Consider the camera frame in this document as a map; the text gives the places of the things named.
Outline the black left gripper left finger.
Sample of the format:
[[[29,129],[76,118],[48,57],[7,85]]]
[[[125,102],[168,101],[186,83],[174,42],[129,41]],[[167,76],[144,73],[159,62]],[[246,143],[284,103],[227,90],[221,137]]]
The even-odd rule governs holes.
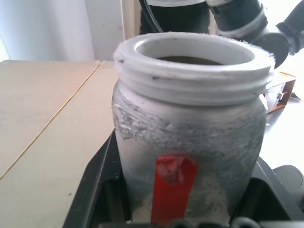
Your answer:
[[[67,214],[67,227],[96,228],[129,219],[127,190],[112,132],[83,173]]]

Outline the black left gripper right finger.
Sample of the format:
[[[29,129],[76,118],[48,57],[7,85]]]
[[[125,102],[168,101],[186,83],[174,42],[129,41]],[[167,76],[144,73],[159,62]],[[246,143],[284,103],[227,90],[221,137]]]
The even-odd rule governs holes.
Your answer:
[[[231,220],[238,217],[247,217],[255,222],[303,221],[304,213],[269,165],[258,158],[247,189]]]

